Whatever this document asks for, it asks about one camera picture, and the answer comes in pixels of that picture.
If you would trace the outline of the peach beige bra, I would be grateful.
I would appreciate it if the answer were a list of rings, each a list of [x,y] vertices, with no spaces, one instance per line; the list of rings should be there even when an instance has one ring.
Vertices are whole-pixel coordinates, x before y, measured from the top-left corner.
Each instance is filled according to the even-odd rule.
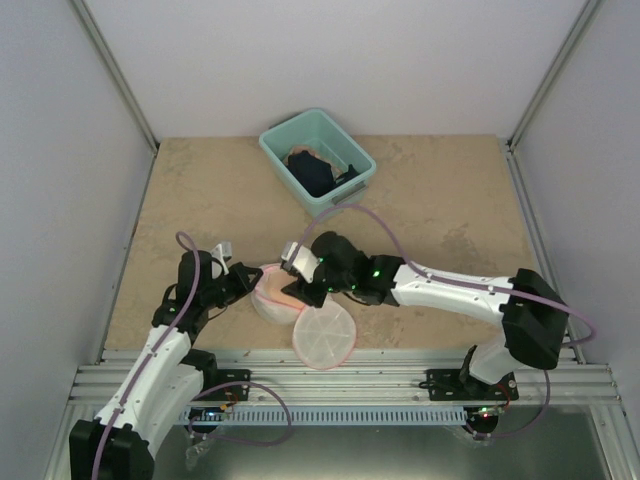
[[[292,308],[302,309],[304,303],[283,292],[283,288],[295,281],[295,278],[279,266],[267,268],[256,287],[258,293],[267,300]]]

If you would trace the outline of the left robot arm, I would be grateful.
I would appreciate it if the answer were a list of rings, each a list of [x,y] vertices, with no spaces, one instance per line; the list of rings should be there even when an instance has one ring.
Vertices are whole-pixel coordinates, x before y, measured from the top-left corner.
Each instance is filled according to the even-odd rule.
[[[210,311],[244,298],[263,275],[228,259],[222,245],[182,255],[178,280],[165,290],[126,379],[94,419],[71,429],[72,478],[150,479],[161,444],[194,397],[247,399],[240,383],[249,379],[248,370],[220,369],[213,353],[193,346]]]

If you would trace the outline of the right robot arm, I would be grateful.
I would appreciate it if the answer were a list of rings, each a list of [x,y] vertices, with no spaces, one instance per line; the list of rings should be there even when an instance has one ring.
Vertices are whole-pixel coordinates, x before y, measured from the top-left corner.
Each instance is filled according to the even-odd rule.
[[[451,379],[440,383],[468,399],[481,399],[515,370],[556,368],[568,314],[565,303],[536,272],[477,277],[414,264],[401,256],[368,256],[333,231],[311,247],[290,242],[281,254],[294,280],[284,293],[321,307],[331,293],[367,306],[429,307],[470,316],[496,327],[491,340],[472,346]]]

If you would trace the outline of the white mesh laundry bag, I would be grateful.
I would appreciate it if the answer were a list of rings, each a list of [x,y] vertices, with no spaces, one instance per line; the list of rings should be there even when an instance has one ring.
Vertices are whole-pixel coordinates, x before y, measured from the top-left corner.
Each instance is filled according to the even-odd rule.
[[[266,264],[261,269],[264,273],[274,266],[279,265]],[[294,352],[307,367],[330,370],[349,358],[356,344],[356,323],[349,312],[331,297],[327,297],[320,308],[304,304],[302,309],[296,309],[267,300],[256,287],[250,294],[254,309],[267,322],[293,327]]]

